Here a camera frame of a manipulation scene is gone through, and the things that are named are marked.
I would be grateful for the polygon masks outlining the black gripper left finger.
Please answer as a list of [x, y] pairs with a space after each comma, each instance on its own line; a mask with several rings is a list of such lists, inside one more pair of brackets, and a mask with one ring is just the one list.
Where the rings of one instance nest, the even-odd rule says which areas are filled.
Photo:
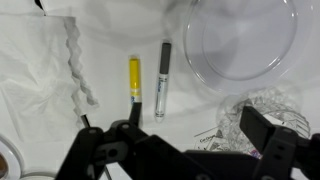
[[99, 180], [108, 164], [117, 163], [132, 180], [184, 180], [186, 157], [156, 135], [139, 128], [142, 103], [134, 103], [128, 120], [104, 132], [79, 131], [55, 180]]

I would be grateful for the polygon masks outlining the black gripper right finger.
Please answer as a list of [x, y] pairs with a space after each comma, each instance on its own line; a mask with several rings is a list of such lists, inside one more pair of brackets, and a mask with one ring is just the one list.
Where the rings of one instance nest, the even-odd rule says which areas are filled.
[[273, 125], [251, 106], [243, 108], [240, 129], [262, 155], [254, 180], [293, 180], [293, 168], [309, 180], [320, 180], [319, 133], [302, 138], [293, 129]]

